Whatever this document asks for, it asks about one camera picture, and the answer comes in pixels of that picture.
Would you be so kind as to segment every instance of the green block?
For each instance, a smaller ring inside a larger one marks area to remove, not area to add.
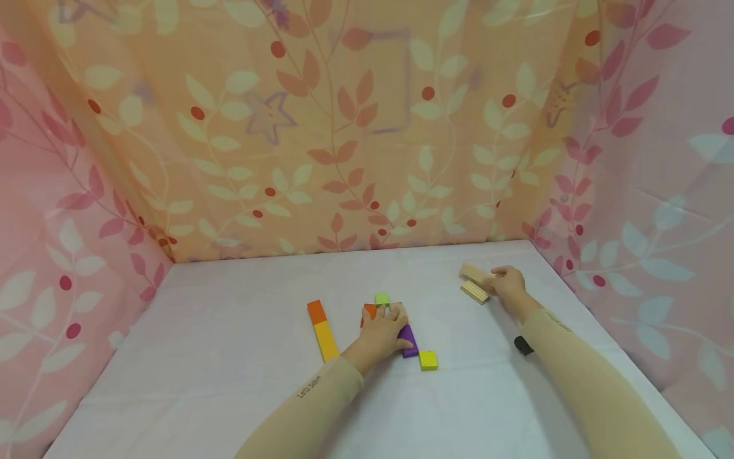
[[[390,297],[388,296],[387,293],[378,293],[374,295],[374,303],[378,306],[383,305],[383,304],[389,305]]]

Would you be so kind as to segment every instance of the hand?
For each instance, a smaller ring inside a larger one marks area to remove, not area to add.
[[[389,357],[395,351],[413,348],[410,341],[398,339],[398,333],[408,323],[408,316],[401,305],[391,306],[388,315],[385,315],[384,306],[377,308],[374,319],[363,308],[362,318],[364,318],[362,333],[341,354],[362,373],[362,376],[366,376],[375,363]]]
[[[488,278],[483,287],[500,296],[507,312],[521,324],[525,323],[533,311],[543,309],[525,290],[525,278],[522,272],[511,266],[500,266],[492,269],[494,278]]]

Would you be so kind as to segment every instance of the white table surface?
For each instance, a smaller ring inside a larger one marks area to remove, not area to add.
[[[528,242],[177,264],[47,459],[231,459],[321,365],[320,299],[340,350],[374,294],[402,301],[436,372],[399,355],[370,376],[320,458],[587,458],[537,358],[496,300],[459,290],[462,262],[511,264],[528,290],[628,379],[684,458],[712,458]]]

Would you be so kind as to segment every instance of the beige arm sleeve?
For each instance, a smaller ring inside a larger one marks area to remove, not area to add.
[[[534,311],[520,332],[571,407],[592,457],[680,457],[625,377],[553,313]]]
[[[311,459],[363,385],[351,363],[330,360],[255,429],[234,459]]]

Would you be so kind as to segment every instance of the black object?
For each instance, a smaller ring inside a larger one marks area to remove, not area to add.
[[[522,336],[518,336],[517,338],[515,338],[515,347],[524,356],[528,356],[535,352],[535,350],[530,347],[530,344],[528,344],[528,342],[525,341],[525,338],[523,338]]]

